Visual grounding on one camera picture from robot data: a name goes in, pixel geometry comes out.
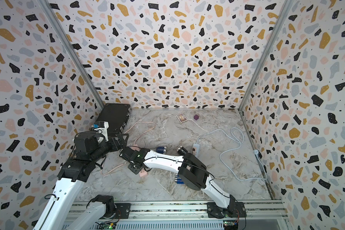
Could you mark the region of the blue shaver with white stripes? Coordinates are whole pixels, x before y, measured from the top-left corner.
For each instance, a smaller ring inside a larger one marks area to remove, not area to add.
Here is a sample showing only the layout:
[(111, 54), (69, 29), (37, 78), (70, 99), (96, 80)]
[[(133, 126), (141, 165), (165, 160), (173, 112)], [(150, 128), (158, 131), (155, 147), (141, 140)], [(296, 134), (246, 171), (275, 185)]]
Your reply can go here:
[(159, 154), (166, 154), (167, 152), (167, 147), (166, 146), (159, 146), (156, 148), (156, 152)]

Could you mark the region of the pink power strip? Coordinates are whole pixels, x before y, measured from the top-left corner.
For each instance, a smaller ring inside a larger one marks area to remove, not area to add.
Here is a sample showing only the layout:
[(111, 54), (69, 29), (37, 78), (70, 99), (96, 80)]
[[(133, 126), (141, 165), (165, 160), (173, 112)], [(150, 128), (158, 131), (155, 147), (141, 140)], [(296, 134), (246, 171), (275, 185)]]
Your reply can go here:
[(141, 177), (141, 178), (144, 178), (144, 177), (146, 177), (148, 175), (148, 172), (146, 171), (146, 170), (144, 170), (144, 169), (142, 169), (140, 172), (139, 172), (139, 176)]

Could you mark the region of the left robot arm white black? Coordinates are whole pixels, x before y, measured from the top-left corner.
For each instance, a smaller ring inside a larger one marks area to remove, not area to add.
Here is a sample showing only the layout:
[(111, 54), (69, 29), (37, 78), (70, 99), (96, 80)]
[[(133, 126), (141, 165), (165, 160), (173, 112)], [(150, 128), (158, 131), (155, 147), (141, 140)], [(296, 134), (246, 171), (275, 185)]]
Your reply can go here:
[[(73, 202), (98, 167), (98, 161), (108, 153), (126, 147), (127, 134), (116, 134), (109, 138), (100, 131), (82, 132), (74, 138), (73, 157), (62, 166), (51, 194), (45, 196), (48, 203), (36, 222), (36, 230), (61, 230)], [(98, 220), (116, 224), (129, 217), (131, 204), (115, 204), (113, 196), (97, 195), (86, 206), (86, 210), (68, 227), (70, 230), (89, 229)]]

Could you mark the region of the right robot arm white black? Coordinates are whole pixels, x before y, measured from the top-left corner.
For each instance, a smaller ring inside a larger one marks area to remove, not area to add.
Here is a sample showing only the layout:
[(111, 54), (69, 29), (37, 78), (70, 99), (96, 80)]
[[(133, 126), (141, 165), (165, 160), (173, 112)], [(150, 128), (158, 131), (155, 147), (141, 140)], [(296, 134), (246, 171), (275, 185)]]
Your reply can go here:
[(156, 168), (176, 173), (189, 189), (202, 191), (213, 201), (207, 204), (207, 213), (210, 218), (246, 218), (244, 203), (225, 192), (214, 182), (214, 175), (193, 154), (186, 152), (185, 148), (178, 149), (183, 154), (171, 156), (157, 153), (151, 149), (131, 147), (124, 148), (119, 156), (129, 163), (128, 168), (138, 174), (145, 168)]

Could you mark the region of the black briefcase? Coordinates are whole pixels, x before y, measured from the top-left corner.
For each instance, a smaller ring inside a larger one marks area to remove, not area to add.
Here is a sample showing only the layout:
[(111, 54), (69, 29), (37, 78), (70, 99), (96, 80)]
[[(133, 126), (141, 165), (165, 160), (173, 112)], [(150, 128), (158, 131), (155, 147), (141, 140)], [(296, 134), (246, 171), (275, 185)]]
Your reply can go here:
[(115, 137), (116, 134), (124, 132), (124, 128), (130, 119), (130, 112), (130, 104), (107, 103), (96, 119), (96, 122), (108, 122), (108, 137)]

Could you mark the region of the pink charger far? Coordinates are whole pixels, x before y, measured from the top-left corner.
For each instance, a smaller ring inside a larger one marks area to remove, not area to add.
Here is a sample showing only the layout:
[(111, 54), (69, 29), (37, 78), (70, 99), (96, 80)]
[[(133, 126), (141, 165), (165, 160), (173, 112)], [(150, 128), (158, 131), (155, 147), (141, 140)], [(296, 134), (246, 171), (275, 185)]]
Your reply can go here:
[(199, 147), (197, 147), (197, 146), (193, 146), (193, 147), (192, 147), (192, 153), (193, 153), (194, 155), (198, 153), (198, 150), (199, 150)]

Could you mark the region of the card box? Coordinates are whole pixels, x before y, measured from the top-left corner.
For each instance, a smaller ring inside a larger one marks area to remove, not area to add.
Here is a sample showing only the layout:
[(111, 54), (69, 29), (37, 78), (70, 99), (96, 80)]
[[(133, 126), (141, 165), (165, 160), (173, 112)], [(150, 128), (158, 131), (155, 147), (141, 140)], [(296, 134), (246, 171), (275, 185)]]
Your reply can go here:
[(184, 123), (187, 121), (187, 117), (183, 113), (177, 114), (176, 117), (180, 123)]

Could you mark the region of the grey-blue power strip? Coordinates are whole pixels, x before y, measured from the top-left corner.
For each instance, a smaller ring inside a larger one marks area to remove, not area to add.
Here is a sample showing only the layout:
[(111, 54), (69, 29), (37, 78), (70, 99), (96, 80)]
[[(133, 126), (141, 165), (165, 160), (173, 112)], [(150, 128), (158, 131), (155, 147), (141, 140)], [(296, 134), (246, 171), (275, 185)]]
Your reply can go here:
[(197, 144), (197, 143), (194, 143), (193, 146), (192, 146), (192, 154), (194, 156), (198, 157), (199, 152), (200, 152), (200, 145)]

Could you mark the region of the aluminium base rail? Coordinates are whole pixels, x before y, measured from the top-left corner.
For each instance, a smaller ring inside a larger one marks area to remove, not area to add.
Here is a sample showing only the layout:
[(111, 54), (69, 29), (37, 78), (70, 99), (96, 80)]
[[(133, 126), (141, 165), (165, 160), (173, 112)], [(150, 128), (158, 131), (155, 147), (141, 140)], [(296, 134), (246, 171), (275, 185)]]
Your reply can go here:
[(102, 217), (102, 206), (75, 202), (56, 230), (291, 230), (278, 200), (239, 202), (233, 217), (213, 217), (210, 201), (116, 202), (117, 214)]

